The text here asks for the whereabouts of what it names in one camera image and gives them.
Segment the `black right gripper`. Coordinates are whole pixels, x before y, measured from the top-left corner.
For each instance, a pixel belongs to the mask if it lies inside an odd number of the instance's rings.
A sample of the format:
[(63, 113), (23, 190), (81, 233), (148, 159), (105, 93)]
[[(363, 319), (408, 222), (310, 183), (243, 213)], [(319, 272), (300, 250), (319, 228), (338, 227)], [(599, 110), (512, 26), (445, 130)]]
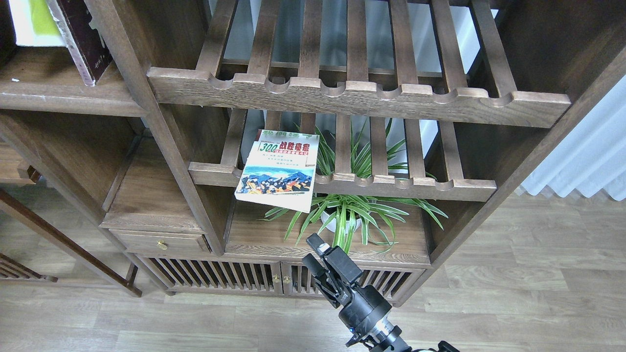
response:
[(302, 262), (327, 301), (334, 308), (343, 305), (338, 316), (353, 338), (387, 338), (393, 330), (387, 319), (391, 305), (372, 285), (359, 285), (362, 270), (344, 250), (331, 248), (316, 233), (306, 242), (323, 263), (318, 263), (313, 254), (307, 254)]

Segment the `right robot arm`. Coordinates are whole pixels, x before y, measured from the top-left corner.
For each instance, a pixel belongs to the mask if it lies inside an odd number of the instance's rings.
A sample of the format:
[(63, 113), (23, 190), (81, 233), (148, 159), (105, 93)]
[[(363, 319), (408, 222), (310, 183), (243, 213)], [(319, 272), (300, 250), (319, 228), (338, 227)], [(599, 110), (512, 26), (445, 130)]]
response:
[(362, 343), (370, 352), (411, 352), (411, 346), (400, 337), (400, 327), (387, 319), (391, 304), (374, 286), (358, 283), (363, 272), (346, 252), (331, 247), (316, 233), (306, 242), (324, 263), (320, 265), (312, 254), (302, 259), (316, 287), (334, 308), (343, 307), (338, 316), (353, 334), (346, 346)]

